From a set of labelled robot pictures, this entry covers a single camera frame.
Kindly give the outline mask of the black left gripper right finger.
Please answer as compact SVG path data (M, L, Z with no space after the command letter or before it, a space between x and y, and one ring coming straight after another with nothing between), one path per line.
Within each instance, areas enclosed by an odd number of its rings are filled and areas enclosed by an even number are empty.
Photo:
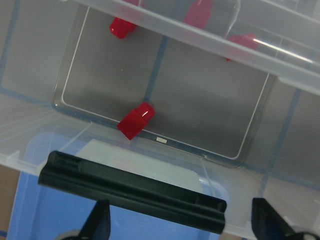
M300 235L264 199L252 199L251 228L257 240L299 240Z

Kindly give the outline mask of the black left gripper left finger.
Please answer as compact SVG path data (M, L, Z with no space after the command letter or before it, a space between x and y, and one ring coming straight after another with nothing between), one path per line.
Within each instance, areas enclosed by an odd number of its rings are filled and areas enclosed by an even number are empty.
M111 235L110 203L99 200L82 226L77 240L108 240Z

